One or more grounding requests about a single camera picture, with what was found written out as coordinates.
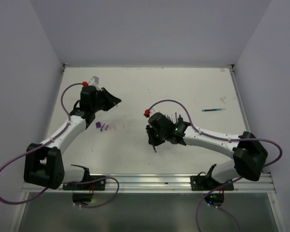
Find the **teal pen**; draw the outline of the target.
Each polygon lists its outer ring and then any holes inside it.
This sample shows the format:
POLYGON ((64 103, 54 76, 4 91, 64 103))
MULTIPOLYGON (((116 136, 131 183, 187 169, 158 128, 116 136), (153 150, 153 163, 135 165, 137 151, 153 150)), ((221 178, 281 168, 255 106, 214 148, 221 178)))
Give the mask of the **teal pen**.
POLYGON ((202 109, 202 112, 215 112, 215 111, 224 111, 225 108, 215 108, 215 109, 202 109))

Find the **black purple highlighter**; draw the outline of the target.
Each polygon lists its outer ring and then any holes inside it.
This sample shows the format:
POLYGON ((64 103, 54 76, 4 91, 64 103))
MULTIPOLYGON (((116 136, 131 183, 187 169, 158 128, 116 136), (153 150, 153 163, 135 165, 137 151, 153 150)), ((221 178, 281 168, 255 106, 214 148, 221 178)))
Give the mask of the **black purple highlighter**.
POLYGON ((183 118, 182 118, 181 115, 179 115, 179 117, 178 117, 178 121, 179 121, 179 122, 182 122, 182 121, 183 121, 183 118))

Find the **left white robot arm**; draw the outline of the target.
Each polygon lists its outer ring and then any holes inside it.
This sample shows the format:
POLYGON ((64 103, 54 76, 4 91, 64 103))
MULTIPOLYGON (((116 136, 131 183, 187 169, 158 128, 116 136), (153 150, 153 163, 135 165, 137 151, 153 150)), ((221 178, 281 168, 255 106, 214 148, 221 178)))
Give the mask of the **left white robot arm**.
POLYGON ((108 111, 121 101, 105 88, 82 87, 80 99, 68 112, 66 122, 48 139, 28 146, 24 181, 48 189, 57 189, 62 184, 87 189, 92 182, 89 169, 81 165, 65 165, 63 154, 95 120, 98 111, 108 111))

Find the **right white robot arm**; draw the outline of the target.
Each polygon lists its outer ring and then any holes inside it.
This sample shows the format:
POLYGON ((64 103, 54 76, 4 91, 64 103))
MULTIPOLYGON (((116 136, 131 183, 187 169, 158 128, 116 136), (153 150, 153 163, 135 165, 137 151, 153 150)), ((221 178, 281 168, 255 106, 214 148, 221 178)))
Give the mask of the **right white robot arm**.
POLYGON ((154 113, 145 129, 152 147, 169 142, 173 145, 197 146, 227 156, 227 162, 213 164, 206 173, 205 183, 213 190, 240 177, 259 181, 268 156, 262 144, 248 131, 241 135, 217 133, 197 128, 182 119, 172 122, 162 113, 154 113))

